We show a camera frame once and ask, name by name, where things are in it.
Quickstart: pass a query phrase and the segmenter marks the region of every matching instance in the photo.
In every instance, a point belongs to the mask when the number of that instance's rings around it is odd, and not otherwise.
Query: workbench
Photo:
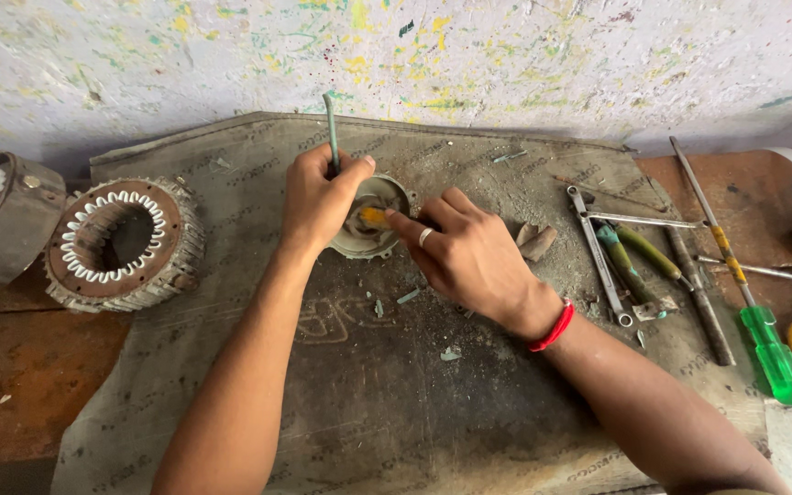
[[[792,262],[792,164],[765,151],[689,160],[740,262]],[[675,157],[635,162],[667,191],[684,219],[702,218]],[[707,231],[693,236],[705,254],[717,257]],[[784,330],[792,321],[792,281],[756,274],[748,279],[758,303],[774,311]],[[741,305],[728,274],[712,280]],[[130,314],[59,308],[44,293],[47,282],[37,262],[0,289],[0,462],[57,455],[61,434],[111,371],[130,328]]]

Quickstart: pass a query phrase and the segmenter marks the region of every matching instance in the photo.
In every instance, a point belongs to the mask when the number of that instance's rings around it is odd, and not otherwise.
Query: white wall
[[[326,91],[646,154],[792,145],[792,1],[0,0],[0,149],[60,170]]]

